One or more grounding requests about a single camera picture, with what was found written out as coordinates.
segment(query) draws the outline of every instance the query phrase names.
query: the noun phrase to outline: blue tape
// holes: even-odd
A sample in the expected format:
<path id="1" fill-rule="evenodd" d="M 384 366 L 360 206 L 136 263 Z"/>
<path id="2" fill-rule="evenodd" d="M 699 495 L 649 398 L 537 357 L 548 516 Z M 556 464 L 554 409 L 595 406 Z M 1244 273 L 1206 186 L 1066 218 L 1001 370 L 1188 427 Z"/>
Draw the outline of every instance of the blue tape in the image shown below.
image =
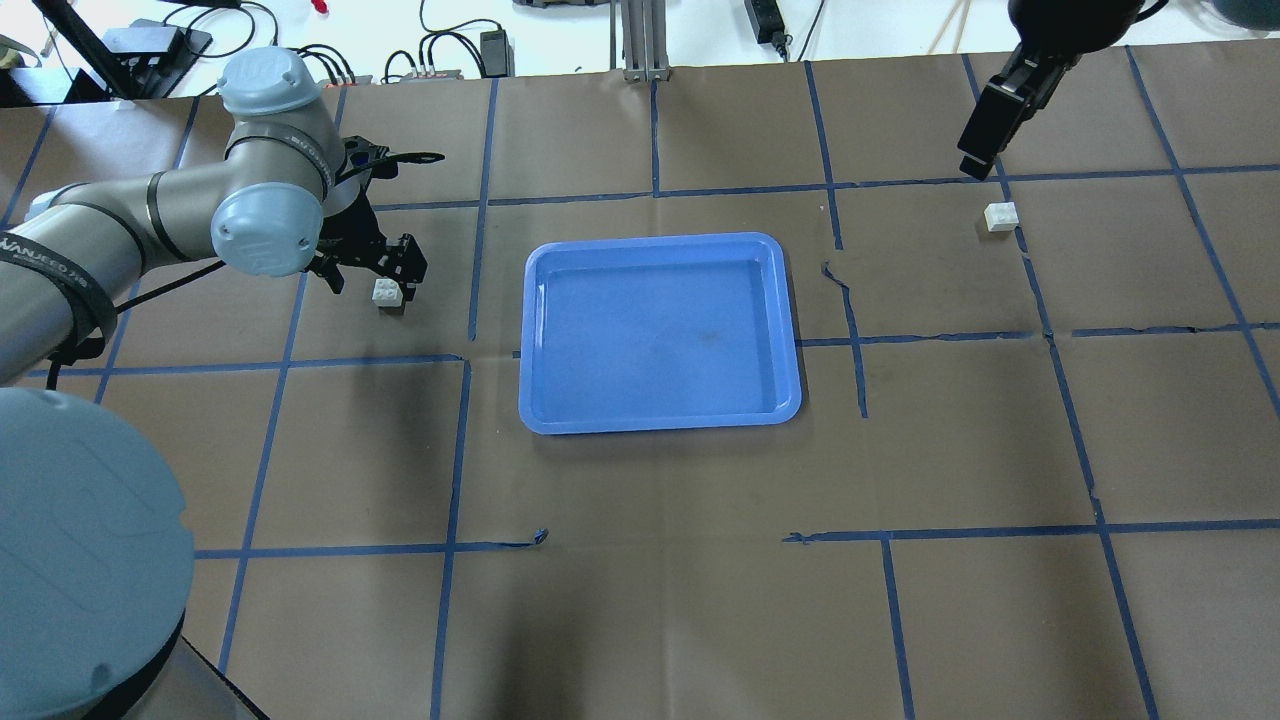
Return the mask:
<path id="1" fill-rule="evenodd" d="M 275 442 L 275 428 L 280 419 L 280 406 L 284 404 L 284 386 L 289 377 L 289 360 L 293 356 L 293 342 L 298 334 L 298 319 L 302 316 L 302 297 L 306 295 L 307 277 L 298 275 L 298 290 L 293 295 L 293 315 L 289 319 L 289 334 L 284 340 L 284 352 L 280 359 L 280 375 L 275 382 L 275 396 L 271 400 L 271 414 L 266 421 L 266 438 L 262 441 L 262 455 L 257 464 L 257 478 L 253 482 L 253 496 L 250 500 L 248 520 L 244 523 L 244 539 L 241 551 L 246 555 L 236 566 L 236 583 L 232 587 L 230 610 L 227 614 L 227 628 L 223 630 L 223 647 L 218 655 L 218 669 L 227 673 L 232 655 L 232 642 L 236 635 L 236 620 L 239 616 L 239 601 L 244 592 L 244 573 L 248 569 L 248 551 L 253 547 L 253 530 L 257 528 L 257 514 L 262 505 L 262 488 L 266 484 L 266 470 L 271 462 L 271 446 Z"/>
<path id="2" fill-rule="evenodd" d="M 452 208 L 479 208 L 476 200 L 439 200 L 435 202 L 390 202 L 387 205 L 374 205 L 378 213 L 393 213 L 396 210 L 449 210 Z"/>
<path id="3" fill-rule="evenodd" d="M 840 293 L 845 301 L 845 322 L 849 324 L 849 346 L 854 352 L 854 382 L 858 386 L 858 411 L 863 419 L 867 413 L 867 373 L 863 365 L 861 336 L 858 334 L 858 319 L 854 316 L 854 302 L 849 296 L 849 286 L 831 273 L 831 263 L 822 264 L 822 275 L 840 286 Z"/>
<path id="4" fill-rule="evenodd" d="M 449 496 L 449 529 L 445 536 L 444 573 L 440 578 L 440 605 L 435 620 L 435 666 L 431 671 L 431 720 L 440 717 L 444 693 L 444 651 L 449 633 L 449 601 L 453 594 L 453 566 L 457 560 L 458 510 L 462 502 L 462 466 L 466 457 L 467 420 L 471 413 L 471 363 L 462 365 L 462 393 L 458 400 L 458 429 L 453 445 L 453 489 Z M 539 530 L 545 539 L 545 530 Z"/>
<path id="5" fill-rule="evenodd" d="M 333 111 L 333 124 L 338 128 L 338 135 L 342 135 L 342 115 L 347 110 L 347 86 L 338 88 L 338 108 Z"/>
<path id="6" fill-rule="evenodd" d="M 1138 58 L 1134 56 L 1133 49 L 1129 46 L 1125 46 L 1125 54 L 1129 56 L 1129 69 L 1133 73 L 1134 82 L 1138 83 L 1138 94 L 1142 96 L 1142 102 L 1147 108 L 1147 114 L 1151 118 L 1151 126 L 1156 129 L 1156 135 L 1160 137 L 1160 145 L 1165 149 L 1165 155 L 1169 156 L 1169 164 L 1172 167 L 1174 176 L 1178 178 L 1178 188 L 1181 191 L 1183 200 L 1187 202 L 1187 210 L 1192 214 L 1192 222 L 1196 224 L 1196 232 L 1199 233 L 1201 245 L 1204 246 L 1204 254 L 1208 255 L 1210 264 L 1213 266 L 1213 274 L 1217 275 L 1217 282 L 1222 286 L 1222 293 L 1226 295 L 1226 301 L 1231 306 L 1231 313 L 1235 314 L 1235 322 L 1240 325 L 1242 333 L 1244 334 L 1244 342 L 1249 346 L 1249 354 L 1253 355 L 1253 364 L 1258 369 L 1258 377 L 1262 379 L 1262 386 L 1266 388 L 1267 397 L 1271 400 L 1271 409 L 1275 411 L 1276 416 L 1280 418 L 1280 392 L 1276 391 L 1276 384 L 1271 378 L 1271 372 L 1267 369 L 1267 364 L 1262 359 L 1262 351 L 1258 348 L 1258 342 L 1253 337 L 1253 332 L 1249 329 L 1249 320 L 1244 316 L 1244 309 L 1240 306 L 1240 301 L 1235 296 L 1235 290 L 1231 288 L 1231 282 L 1226 277 L 1226 269 L 1222 268 L 1222 263 L 1217 256 L 1217 250 L 1213 249 L 1213 241 L 1210 238 L 1208 228 L 1204 225 L 1204 219 L 1201 218 L 1199 209 L 1196 205 L 1196 199 L 1192 196 L 1192 188 L 1187 183 L 1183 168 L 1178 164 L 1178 155 L 1174 154 L 1174 146 L 1169 141 L 1169 135 L 1165 133 L 1165 126 L 1160 122 L 1160 117 L 1156 114 L 1156 105 L 1151 100 L 1151 94 L 1147 92 L 1147 83 L 1142 79 L 1142 69 L 1138 68 Z"/>
<path id="7" fill-rule="evenodd" d="M 489 117 L 484 128 L 484 163 L 480 165 L 480 202 L 476 213 L 476 247 L 471 258 L 471 309 L 467 315 L 467 340 L 476 338 L 476 316 L 480 311 L 480 265 L 484 263 L 484 225 L 489 210 L 489 173 L 493 169 L 493 127 L 498 114 L 498 79 L 489 81 Z"/>
<path id="8" fill-rule="evenodd" d="M 973 72 L 973 64 L 969 61 L 969 55 L 961 55 L 961 61 L 964 63 L 965 76 L 969 78 L 969 88 L 973 91 L 974 101 L 979 99 L 978 79 Z M 1012 193 L 1009 188 L 1009 177 L 1005 173 L 1005 165 L 997 159 L 996 161 L 996 177 L 1000 179 L 1000 188 L 1005 196 L 1005 201 L 1012 199 Z M 1044 341 L 1048 345 L 1050 357 L 1053 361 L 1053 375 L 1057 379 L 1059 393 L 1062 397 L 1062 407 L 1066 410 L 1066 420 L 1071 429 L 1071 441 L 1075 445 L 1075 454 L 1080 464 L 1080 471 L 1084 475 L 1085 489 L 1089 493 L 1089 503 L 1093 506 L 1093 518 L 1097 524 L 1098 539 L 1102 544 L 1102 553 L 1106 559 L 1107 574 L 1111 578 L 1111 589 L 1116 597 L 1116 606 L 1120 610 L 1120 624 L 1124 626 L 1125 639 L 1129 643 L 1129 656 L 1133 660 L 1134 673 L 1138 678 L 1138 687 L 1142 691 L 1143 703 L 1147 707 L 1147 715 L 1149 720 L 1158 720 L 1160 712 L 1156 708 L 1156 696 L 1151 689 L 1151 679 L 1147 675 L 1147 664 L 1142 655 L 1142 647 L 1138 643 L 1138 633 L 1134 629 L 1133 615 L 1129 611 L 1129 598 L 1124 589 L 1124 580 L 1120 578 L 1120 566 L 1116 562 L 1115 550 L 1111 546 L 1111 536 L 1107 532 L 1106 514 L 1102 509 L 1102 501 L 1100 501 L 1094 493 L 1094 478 L 1093 466 L 1089 460 L 1088 450 L 1084 446 L 1084 433 L 1080 430 L 1079 418 L 1075 413 L 1075 402 L 1071 398 L 1071 387 L 1066 379 L 1066 370 L 1062 366 L 1062 357 L 1057 350 L 1057 342 L 1053 338 L 1053 325 L 1050 322 L 1048 310 L 1044 305 L 1044 295 L 1041 291 L 1039 281 L 1036 277 L 1036 266 L 1032 264 L 1030 252 L 1028 250 L 1027 236 L 1021 227 L 1015 228 L 1015 234 L 1018 237 L 1018 249 L 1023 254 L 1023 268 L 1027 272 L 1027 282 L 1032 287 L 1032 292 L 1036 296 L 1036 307 L 1041 314 L 1041 322 L 1043 323 Z"/>
<path id="9" fill-rule="evenodd" d="M 867 336 L 859 340 L 863 345 L 897 345 L 904 342 L 925 342 L 925 341 L 941 341 L 941 342 L 974 342 L 986 340 L 1028 340 L 1036 337 L 1036 333 L 1029 331 L 997 331 L 989 333 L 940 333 L 940 334 L 884 334 L 884 336 Z"/>
<path id="10" fill-rule="evenodd" d="M 18 200 L 22 197 L 23 188 L 27 187 L 27 179 L 31 178 L 31 169 L 36 167 L 36 158 L 40 155 L 40 149 L 45 145 L 45 137 L 49 136 L 49 128 L 54 124 L 54 115 L 58 114 L 58 106 L 54 105 L 45 113 L 45 124 L 40 126 L 40 135 L 36 136 L 35 145 L 31 146 L 31 155 L 27 156 L 27 164 L 22 168 L 22 174 L 18 176 L 18 184 L 13 188 L 13 195 L 9 197 L 9 206 L 5 208 L 4 217 L 0 217 L 0 225 L 8 225 L 13 219 L 13 211 L 18 208 Z"/>
<path id="11" fill-rule="evenodd" d="M 902 691 L 902 716 L 915 720 L 915 698 L 911 694 L 911 673 L 906 662 L 906 638 L 902 634 L 902 610 L 897 602 L 897 574 L 893 571 L 893 550 L 888 539 L 881 541 L 884 564 L 884 592 L 888 596 L 888 621 L 893 630 L 893 655 L 897 659 L 897 683 Z"/>
<path id="12" fill-rule="evenodd" d="M 809 83 L 809 102 L 813 105 L 813 122 L 818 129 L 818 149 L 822 151 L 822 174 L 827 181 L 827 209 L 831 211 L 831 234 L 836 240 L 836 250 L 845 249 L 845 238 L 840 231 L 840 209 L 836 206 L 835 176 L 831 170 L 831 150 L 827 146 L 827 126 L 822 119 L 822 101 L 818 100 L 818 82 L 813 77 L 813 63 L 805 60 L 804 77 Z"/>
<path id="13" fill-rule="evenodd" d="M 562 202 L 607 202 L 611 200 L 634 200 L 636 197 L 649 197 L 648 192 L 607 192 L 600 195 L 556 195 L 550 197 L 495 197 L 489 200 L 490 206 L 509 205 L 557 205 Z"/>
<path id="14" fill-rule="evenodd" d="M 191 99 L 191 111 L 187 113 L 187 127 L 182 129 L 182 140 L 178 141 L 178 154 L 173 158 L 170 169 L 177 170 L 182 165 L 182 158 L 187 154 L 187 143 L 191 141 L 191 131 L 196 127 L 196 113 L 200 111 L 200 96 Z"/>

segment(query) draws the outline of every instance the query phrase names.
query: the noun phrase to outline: white floor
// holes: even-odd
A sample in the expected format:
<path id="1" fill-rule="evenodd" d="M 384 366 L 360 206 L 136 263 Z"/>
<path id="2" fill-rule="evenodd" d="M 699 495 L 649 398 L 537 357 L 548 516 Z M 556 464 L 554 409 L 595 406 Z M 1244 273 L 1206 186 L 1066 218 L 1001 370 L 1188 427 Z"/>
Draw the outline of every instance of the white floor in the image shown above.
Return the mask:
<path id="1" fill-rule="evenodd" d="M 799 53 L 819 0 L 778 0 L 792 51 Z M 387 56 L 397 49 L 417 55 L 422 36 L 416 0 L 329 0 L 329 14 L 316 13 L 308 0 L 262 0 L 280 19 L 280 44 L 298 46 L 326 42 L 342 50 L 357 74 L 380 81 Z M 95 31 L 127 26 L 136 18 L 160 19 L 177 8 L 156 0 L 76 0 L 76 8 Z M 673 67 L 777 63 L 768 46 L 755 45 L 741 0 L 667 0 L 668 54 Z M 196 10 L 186 10 L 174 22 L 188 22 Z M 270 20 L 259 15 L 253 45 L 269 41 Z M 430 27 L 444 27 L 475 17 L 500 22 L 516 53 L 517 74 L 564 74 L 609 68 L 609 9 L 517 6 L 512 0 L 428 0 Z M 200 26 L 214 35 L 216 53 L 234 47 L 248 32 L 248 22 L 234 12 L 221 12 Z M 472 37 L 484 29 L 468 31 Z M 28 0 L 0 0 L 0 33 L 32 47 L 45 46 L 47 33 L 40 14 Z M 1234 27 L 1219 18 L 1207 0 L 1172 0 L 1152 19 L 1134 26 L 1124 42 L 1153 45 L 1202 40 L 1267 37 Z M 621 45 L 621 32 L 618 42 Z M 1009 23 L 1006 0 L 827 0 L 805 59 L 876 58 L 928 53 L 1007 51 L 1018 42 Z M 69 65 L 81 64 L 65 41 L 59 42 Z M 50 61 L 58 63 L 56 56 Z M 227 60 L 202 60 L 188 74 L 178 94 L 196 94 L 218 78 Z M 436 67 L 461 68 L 475 77 L 475 68 L 452 44 L 436 49 Z M 392 73 L 407 72 L 403 59 Z"/>

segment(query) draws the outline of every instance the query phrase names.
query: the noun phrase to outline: black cable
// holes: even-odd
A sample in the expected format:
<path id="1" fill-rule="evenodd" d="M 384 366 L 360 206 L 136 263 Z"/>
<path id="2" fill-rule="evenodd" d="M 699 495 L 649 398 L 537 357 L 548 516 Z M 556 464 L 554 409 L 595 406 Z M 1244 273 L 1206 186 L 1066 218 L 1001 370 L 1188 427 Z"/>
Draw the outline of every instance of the black cable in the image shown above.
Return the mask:
<path id="1" fill-rule="evenodd" d="M 827 0 L 819 0 L 818 12 L 813 14 L 813 22 L 809 23 L 809 33 L 804 36 L 804 45 L 800 46 L 800 54 L 796 55 L 796 61 L 804 60 L 804 54 L 809 50 L 809 41 L 813 40 L 813 31 L 818 28 L 818 18 L 822 17 L 822 9 L 827 6 Z"/>
<path id="2" fill-rule="evenodd" d="M 347 61 L 347 58 L 342 53 L 339 53 L 337 47 L 332 45 L 325 45 L 323 42 L 312 42 L 310 45 L 303 45 L 301 49 L 315 53 L 316 47 L 332 53 L 333 56 L 337 58 L 339 63 L 342 63 L 342 69 L 347 70 L 347 78 L 351 79 L 351 85 L 356 85 L 356 70 L 351 69 L 351 63 Z"/>
<path id="3" fill-rule="evenodd" d="M 172 283 L 163 284 L 163 286 L 160 286 L 160 287 L 157 287 L 157 288 L 155 288 L 155 290 L 152 290 L 150 292 L 143 292 L 142 295 L 140 295 L 140 296 L 137 296 L 137 297 L 134 297 L 132 300 L 125 300 L 124 302 L 122 302 L 122 304 L 119 304 L 119 305 L 115 306 L 115 311 L 116 311 L 116 314 L 119 314 L 119 313 L 124 313 L 125 310 L 128 310 L 131 307 L 137 307 L 138 305 L 142 305 L 147 300 L 155 300 L 156 297 L 160 297 L 161 295 L 164 295 L 164 293 L 166 293 L 166 292 L 169 292 L 172 290 L 178 290 L 179 287 L 182 287 L 182 286 L 184 286 L 187 283 L 196 282 L 200 278 L 202 278 L 202 277 L 205 277 L 205 275 L 212 273 L 214 270 L 216 270 L 219 268 L 223 268 L 225 265 L 227 265 L 227 263 L 223 263 L 221 260 L 219 260 L 216 263 L 212 263 L 212 264 L 209 264 L 209 265 L 205 265 L 204 268 L 196 270 L 195 273 L 191 273 L 189 275 L 178 278 L 178 279 L 173 281 Z"/>
<path id="4" fill-rule="evenodd" d="M 239 53 L 241 50 L 248 47 L 250 42 L 253 42 L 253 37 L 257 36 L 257 20 L 253 18 L 253 13 L 250 13 L 244 6 L 257 8 L 259 10 L 266 13 L 266 15 L 269 18 L 271 18 L 271 41 L 270 41 L 270 45 L 279 45 L 279 42 L 280 42 L 280 19 L 278 17 L 275 17 L 275 13 L 271 12 L 270 8 L 268 8 L 266 5 L 264 5 L 261 3 L 257 3 L 255 0 L 244 0 L 243 3 L 241 3 L 239 8 L 205 8 L 198 15 L 196 15 L 186 26 L 172 26 L 172 27 L 182 27 L 183 36 L 184 36 L 183 41 L 187 42 L 187 50 L 191 53 L 191 55 L 193 58 L 201 58 L 201 59 L 206 59 L 206 60 L 216 60 L 216 59 L 220 59 L 220 58 L 229 58 L 229 56 L 234 55 L 236 53 Z M 168 15 L 164 17 L 163 20 L 160 20 L 160 24 L 168 26 L 168 24 L 170 24 L 169 20 L 172 20 L 173 17 L 177 15 L 178 13 L 180 13 L 183 10 L 197 9 L 197 8 L 200 8 L 200 6 L 198 5 L 183 5 L 183 6 L 180 6 L 180 8 L 175 9 L 175 10 L 172 10 Z M 198 50 L 196 50 L 196 49 L 193 49 L 191 46 L 191 31 L 192 31 L 192 28 L 196 27 L 196 23 L 198 23 L 200 20 L 202 20 L 202 19 L 207 18 L 209 15 L 211 15 L 214 13 L 218 13 L 220 10 L 236 10 L 237 13 L 239 13 L 239 14 L 244 15 L 246 18 L 248 18 L 248 36 L 244 38 L 243 42 L 241 42 L 239 45 L 237 45 L 236 47 L 233 47 L 232 50 L 228 50 L 225 53 L 209 53 L 209 54 L 200 53 Z"/>
<path id="5" fill-rule="evenodd" d="M 119 304 L 119 305 L 115 306 L 115 313 L 120 314 L 120 313 L 124 313 L 125 310 L 128 310 L 131 307 L 137 307 L 138 305 L 142 305 L 147 300 L 155 300 L 156 297 L 160 297 L 161 295 L 164 295 L 164 293 L 166 293 L 169 291 L 178 290 L 179 287 L 182 287 L 182 286 L 184 286 L 187 283 L 196 282 L 200 278 L 202 278 L 202 277 L 205 277 L 205 275 L 212 273 L 214 270 L 216 270 L 219 268 L 223 268 L 225 265 L 227 265 L 227 263 L 223 263 L 221 260 L 219 260 L 216 263 L 212 263 L 210 265 L 205 265 L 204 268 L 196 270 L 195 273 L 191 273 L 189 275 L 178 278 L 178 279 L 173 281 L 172 283 L 163 284 L 163 286 L 160 286 L 160 287 L 157 287 L 157 288 L 155 288 L 155 290 L 152 290 L 150 292 L 145 292 L 145 293 L 142 293 L 142 295 L 140 295 L 140 296 L 137 296 L 137 297 L 134 297 L 132 300 L 125 300 L 124 302 L 122 302 L 122 304 Z M 61 369 L 63 369 L 63 364 L 61 363 L 59 363 L 56 360 L 51 360 L 49 363 L 49 375 L 45 377 L 45 389 L 58 389 L 58 374 L 61 372 Z"/>
<path id="6" fill-rule="evenodd" d="M 257 8 L 259 10 L 262 10 L 264 13 L 266 13 L 266 15 L 269 18 L 271 18 L 271 46 L 279 45 L 280 44 L 280 18 L 275 17 L 275 13 L 273 13 L 270 8 L 268 8 L 266 5 L 259 3 L 257 0 L 244 0 L 243 3 L 241 3 L 241 5 L 248 5 L 251 8 Z"/>
<path id="7" fill-rule="evenodd" d="M 426 37 L 422 38 L 422 40 L 430 38 L 430 42 L 426 44 L 426 67 L 429 68 L 435 67 L 435 58 L 433 56 L 435 50 L 435 42 L 442 37 L 452 37 L 457 40 L 462 45 L 462 47 L 467 51 L 467 54 L 471 55 L 471 60 L 475 61 L 476 69 L 480 70 L 480 77 L 488 74 L 485 73 L 484 59 L 480 58 L 480 49 L 475 46 L 475 42 L 471 42 L 471 38 L 468 38 L 465 35 L 460 35 L 457 32 L 442 32 L 436 35 L 428 35 Z M 422 44 L 419 42 L 419 50 L 421 50 L 421 47 Z"/>
<path id="8" fill-rule="evenodd" d="M 160 24 L 168 26 L 169 20 L 174 15 L 177 15 L 178 13 L 180 13 L 183 10 L 189 10 L 189 9 L 192 9 L 192 5 L 183 5 L 182 8 L 178 8 L 177 10 L 173 10 L 172 13 L 169 13 L 168 15 L 165 15 L 163 20 L 160 20 Z M 246 18 L 248 18 L 248 36 L 244 38 L 243 42 L 241 42 L 239 45 L 237 45 L 236 47 L 233 47 L 233 49 L 230 49 L 230 50 L 228 50 L 225 53 L 210 53 L 210 54 L 205 54 L 205 53 L 200 53 L 200 51 L 195 50 L 191 46 L 191 29 L 196 26 L 196 23 L 198 23 L 200 20 L 207 18 L 209 15 L 211 15 L 211 14 L 219 12 L 219 10 L 236 10 L 237 13 L 241 13 L 242 15 L 244 15 Z M 198 15 L 196 15 L 196 18 L 193 20 L 191 20 L 189 23 L 187 23 L 186 26 L 172 26 L 172 27 L 182 27 L 183 33 L 184 33 L 184 41 L 187 42 L 187 51 L 191 53 L 192 58 L 201 58 L 201 59 L 206 59 L 206 60 L 216 60 L 219 58 L 230 58 L 232 55 L 234 55 L 234 54 L 239 53 L 241 50 L 248 47 L 248 44 L 253 42 L 253 36 L 257 35 L 257 20 L 253 19 L 253 13 L 250 13 L 244 8 L 209 8 L 205 12 L 200 13 Z"/>
<path id="9" fill-rule="evenodd" d="M 1156 0 L 1155 3 L 1151 4 L 1149 8 L 1147 8 L 1146 10 L 1143 10 L 1140 13 L 1138 13 L 1138 17 L 1134 18 L 1133 22 L 1140 23 L 1142 20 L 1144 20 L 1144 19 L 1149 18 L 1151 15 L 1155 15 L 1160 10 L 1165 9 L 1165 5 L 1167 5 L 1167 4 L 1169 4 L 1169 0 Z"/>
<path id="10" fill-rule="evenodd" d="M 392 77 L 392 60 L 394 60 L 396 58 L 399 58 L 401 55 L 403 55 L 404 59 L 408 60 L 410 67 L 413 68 L 413 74 L 415 76 L 417 74 L 417 63 L 413 61 L 413 56 L 410 55 L 408 53 L 403 51 L 403 50 L 397 50 L 397 51 L 392 53 L 387 58 L 387 64 L 383 65 L 383 83 L 390 82 L 390 77 Z"/>
<path id="11" fill-rule="evenodd" d="M 49 375 L 45 378 L 45 389 L 58 389 L 58 373 L 63 369 L 63 364 L 58 360 L 49 361 Z"/>
<path id="12" fill-rule="evenodd" d="M 321 65 L 324 65 L 324 72 L 326 76 L 329 76 L 329 85 L 342 85 L 342 82 L 338 81 L 338 76 L 340 74 L 340 72 L 338 70 L 338 63 L 333 58 L 329 58 L 328 55 L 324 55 L 321 53 L 302 50 L 301 47 L 288 47 L 287 50 L 297 53 L 298 56 L 301 58 L 315 58 L 316 60 L 320 61 Z"/>
<path id="13" fill-rule="evenodd" d="M 439 163 L 444 159 L 444 155 L 439 152 L 396 152 L 392 155 L 384 155 L 376 160 L 365 163 L 364 165 L 356 165 L 349 170 L 339 173 L 338 177 L 333 179 L 334 184 L 340 184 L 365 170 L 371 170 L 379 165 L 385 165 L 388 163 L 410 163 L 413 165 L 430 165 L 431 163 Z"/>
<path id="14" fill-rule="evenodd" d="M 495 27 L 498 29 L 502 29 L 502 23 L 499 23 L 498 20 L 494 20 L 494 19 L 490 19 L 490 18 L 474 18 L 474 19 L 466 20 L 463 23 L 458 23 L 458 24 L 456 24 L 453 27 L 445 27 L 445 28 L 440 28 L 440 29 L 431 29 L 431 28 L 426 27 L 426 0 L 419 0 L 419 4 L 417 4 L 417 22 L 419 22 L 419 24 L 422 26 L 422 32 L 453 32 L 453 31 L 457 31 L 457 29 L 462 29 L 462 28 L 465 28 L 467 26 L 474 26 L 476 23 L 493 23 L 493 27 Z"/>
<path id="15" fill-rule="evenodd" d="M 54 53 L 58 55 L 58 64 L 63 67 L 63 73 L 67 76 L 68 90 L 73 100 L 79 100 L 79 91 L 76 88 L 76 78 L 72 77 L 70 69 L 67 68 L 67 60 L 63 60 L 63 51 L 58 47 L 58 38 L 54 37 L 54 28 L 49 27 L 49 18 L 41 17 L 45 22 L 45 29 L 49 31 L 49 42 L 54 46 Z"/>

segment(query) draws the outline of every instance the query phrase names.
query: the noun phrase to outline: gray robot arm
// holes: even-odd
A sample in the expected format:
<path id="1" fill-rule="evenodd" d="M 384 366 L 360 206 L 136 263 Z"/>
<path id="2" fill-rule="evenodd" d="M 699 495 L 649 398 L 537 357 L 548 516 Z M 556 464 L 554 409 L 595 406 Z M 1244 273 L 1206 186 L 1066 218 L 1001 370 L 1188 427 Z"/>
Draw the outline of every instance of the gray robot arm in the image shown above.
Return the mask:
<path id="1" fill-rule="evenodd" d="M 115 327 L 113 299 L 147 270 L 188 260 L 218 255 L 266 275 L 310 268 L 339 291 L 337 264 L 379 272 L 375 263 L 390 255 L 398 273 L 380 274 L 412 297 L 426 263 L 412 237 L 385 242 L 365 197 L 370 176 L 393 177 L 394 165 L 334 182 L 349 149 L 365 163 L 387 149 L 343 141 L 288 50 L 241 54 L 219 85 L 236 118 L 224 161 L 46 193 L 0 237 L 0 383 L 93 331 L 105 341 Z"/>

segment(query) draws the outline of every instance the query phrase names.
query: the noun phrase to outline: black strap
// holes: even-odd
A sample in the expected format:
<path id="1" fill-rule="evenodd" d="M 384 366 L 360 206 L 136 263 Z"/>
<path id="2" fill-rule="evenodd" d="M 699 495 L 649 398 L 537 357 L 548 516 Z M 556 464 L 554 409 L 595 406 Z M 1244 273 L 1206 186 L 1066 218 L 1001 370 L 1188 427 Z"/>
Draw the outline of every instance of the black strap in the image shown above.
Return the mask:
<path id="1" fill-rule="evenodd" d="M 72 260 L 10 232 L 0 233 L 0 263 L 35 270 L 54 283 L 72 309 L 72 332 L 50 357 L 64 365 L 97 357 L 115 332 L 115 305 L 102 286 Z M 96 331 L 101 338 L 90 338 Z"/>

